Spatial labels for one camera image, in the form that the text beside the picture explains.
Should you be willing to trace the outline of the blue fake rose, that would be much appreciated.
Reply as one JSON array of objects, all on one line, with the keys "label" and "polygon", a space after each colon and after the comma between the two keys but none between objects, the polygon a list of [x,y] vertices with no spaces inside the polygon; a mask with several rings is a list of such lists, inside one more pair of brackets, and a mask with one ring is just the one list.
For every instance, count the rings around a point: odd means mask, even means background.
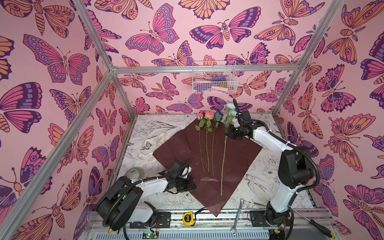
[{"label": "blue fake rose", "polygon": [[221,120],[223,119],[223,114],[221,112],[216,112],[214,115],[214,130],[213,130],[213,138],[212,138],[212,152],[211,152],[211,157],[212,157],[212,168],[213,168],[213,176],[215,175],[215,167],[214,167],[214,145],[215,145],[215,135],[216,135],[216,130],[218,126],[220,125]]}]

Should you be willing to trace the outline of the white fake rose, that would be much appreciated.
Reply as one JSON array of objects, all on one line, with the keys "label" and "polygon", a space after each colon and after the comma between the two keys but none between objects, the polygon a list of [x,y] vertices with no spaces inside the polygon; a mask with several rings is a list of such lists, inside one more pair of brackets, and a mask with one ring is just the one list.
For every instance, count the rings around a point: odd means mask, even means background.
[{"label": "white fake rose", "polygon": [[[230,126],[233,124],[233,122],[236,118],[237,111],[236,111],[235,105],[232,103],[226,104],[225,109],[227,111],[227,115],[226,115],[226,118],[224,121],[224,125],[225,125],[225,133],[227,134]],[[225,136],[224,152],[223,152],[223,160],[222,160],[222,172],[221,172],[221,196],[223,195],[224,166],[225,166],[225,159],[226,159],[227,139],[228,139],[228,136]]]}]

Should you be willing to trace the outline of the coral pink fake rose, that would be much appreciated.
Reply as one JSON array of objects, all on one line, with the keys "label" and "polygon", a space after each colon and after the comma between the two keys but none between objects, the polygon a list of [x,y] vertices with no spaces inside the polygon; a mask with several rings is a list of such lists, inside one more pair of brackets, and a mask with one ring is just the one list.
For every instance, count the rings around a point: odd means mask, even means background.
[{"label": "coral pink fake rose", "polygon": [[210,158],[209,158],[209,149],[208,149],[208,133],[212,131],[212,120],[214,119],[214,114],[211,111],[206,111],[204,113],[204,127],[206,129],[206,153],[207,153],[207,163],[208,163],[208,172],[210,172]]}]

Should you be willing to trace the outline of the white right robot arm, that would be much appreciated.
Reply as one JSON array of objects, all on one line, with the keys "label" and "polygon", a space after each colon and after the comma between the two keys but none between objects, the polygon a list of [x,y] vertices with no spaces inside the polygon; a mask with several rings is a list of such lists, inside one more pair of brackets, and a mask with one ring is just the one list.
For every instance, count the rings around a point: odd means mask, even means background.
[{"label": "white right robot arm", "polygon": [[266,123],[252,119],[248,111],[235,110],[235,119],[229,125],[227,136],[235,140],[247,137],[258,141],[280,158],[280,185],[265,211],[268,225],[280,225],[290,216],[297,195],[320,184],[320,172],[310,156],[309,148],[298,147],[277,136]]}]

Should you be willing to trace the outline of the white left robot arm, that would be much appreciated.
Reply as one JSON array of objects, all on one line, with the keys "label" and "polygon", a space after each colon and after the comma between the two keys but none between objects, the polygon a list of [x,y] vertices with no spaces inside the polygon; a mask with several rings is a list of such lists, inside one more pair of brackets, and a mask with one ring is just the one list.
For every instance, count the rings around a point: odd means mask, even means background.
[{"label": "white left robot arm", "polygon": [[138,223],[151,228],[159,222],[159,211],[146,197],[170,193],[179,194],[196,189],[190,177],[192,159],[176,161],[173,166],[154,177],[133,181],[122,176],[98,201],[95,211],[103,219],[102,226],[112,231],[120,230],[127,223]]}]

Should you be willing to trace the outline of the small pink fake rose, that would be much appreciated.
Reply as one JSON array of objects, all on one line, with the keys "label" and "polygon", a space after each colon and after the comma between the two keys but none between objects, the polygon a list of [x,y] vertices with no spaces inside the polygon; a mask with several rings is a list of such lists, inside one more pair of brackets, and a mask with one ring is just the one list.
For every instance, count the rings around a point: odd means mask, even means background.
[{"label": "small pink fake rose", "polygon": [[202,113],[197,114],[197,120],[199,121],[198,125],[195,126],[196,131],[199,133],[199,151],[200,151],[200,161],[202,165],[203,172],[205,172],[205,167],[203,163],[203,156],[202,156],[202,146],[201,146],[201,130],[204,127],[205,120],[204,120],[204,115]]}]

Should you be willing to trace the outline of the dark red wrapping paper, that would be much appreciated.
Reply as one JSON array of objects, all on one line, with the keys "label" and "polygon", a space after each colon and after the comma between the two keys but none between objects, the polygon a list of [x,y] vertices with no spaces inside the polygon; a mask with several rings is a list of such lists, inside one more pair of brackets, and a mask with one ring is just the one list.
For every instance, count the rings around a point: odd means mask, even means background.
[{"label": "dark red wrapping paper", "polygon": [[227,139],[226,159],[224,166],[223,195],[221,196],[221,172],[224,152],[225,125],[220,123],[216,130],[214,145],[214,167],[212,168],[212,138],[213,132],[208,133],[208,149],[210,158],[210,172],[208,172],[206,153],[206,129],[201,130],[201,146],[205,172],[203,172],[200,151],[199,133],[194,120],[187,127],[175,133],[169,140],[154,151],[154,157],[166,169],[173,166],[174,162],[185,162],[192,159],[190,176],[197,186],[191,194],[213,215],[218,216],[224,205],[232,196],[249,167],[261,152],[262,147],[257,143],[243,138],[242,140]]}]

